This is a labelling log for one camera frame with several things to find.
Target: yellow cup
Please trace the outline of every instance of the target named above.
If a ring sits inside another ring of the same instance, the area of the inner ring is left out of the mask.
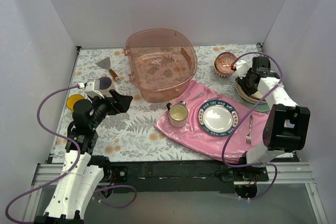
[[[69,110],[73,111],[74,104],[79,101],[84,99],[84,97],[81,94],[74,94],[70,96],[67,100],[67,107]]]

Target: floral tablecloth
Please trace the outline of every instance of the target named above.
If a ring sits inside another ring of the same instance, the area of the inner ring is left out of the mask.
[[[240,56],[246,52],[257,51],[255,45],[222,45],[195,47],[198,69],[193,80],[222,93],[237,101],[242,101],[235,89],[236,74],[228,78],[219,77],[214,70],[214,60],[221,52],[232,52]],[[127,113],[108,116],[97,128],[99,138],[93,150],[93,155],[104,155],[114,162],[158,161],[158,160],[196,160],[208,157],[190,150],[159,133],[153,126],[166,110],[164,103],[148,103],[142,97],[135,85],[129,82],[131,72],[128,57],[122,49],[90,49],[81,50],[78,56],[75,75],[72,84],[86,82],[88,79],[98,79],[109,76],[107,70],[101,69],[96,62],[110,57],[111,68],[119,75],[121,84],[115,84],[120,94],[134,97]],[[72,89],[70,95],[83,90]],[[65,108],[59,133],[66,135],[67,127],[72,121],[72,112]],[[64,161],[66,140],[57,138],[53,163]]]

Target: spatula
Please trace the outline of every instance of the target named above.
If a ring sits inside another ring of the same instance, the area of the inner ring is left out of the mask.
[[[112,69],[111,69],[111,61],[110,61],[110,57],[106,57],[105,59],[99,61],[96,63],[98,67],[100,68],[103,68],[103,69],[106,69],[110,72],[110,74],[112,75],[113,79],[119,83],[120,82],[120,79],[118,77],[118,75],[116,74],[116,72],[114,72]]]

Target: stack of plates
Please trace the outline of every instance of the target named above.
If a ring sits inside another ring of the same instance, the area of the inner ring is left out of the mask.
[[[237,83],[236,83],[236,89],[240,97],[243,99],[245,105],[248,106],[249,108],[252,108],[259,101],[259,99],[263,97],[263,95],[259,91],[248,97]],[[263,100],[261,104],[256,107],[255,110],[259,112],[267,112],[270,109],[267,105],[267,102]]]

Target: patterned bowl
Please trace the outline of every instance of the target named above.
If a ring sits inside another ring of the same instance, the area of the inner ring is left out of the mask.
[[[226,78],[233,74],[234,70],[231,69],[231,63],[235,62],[237,57],[231,52],[222,52],[215,60],[216,74],[220,77]]]

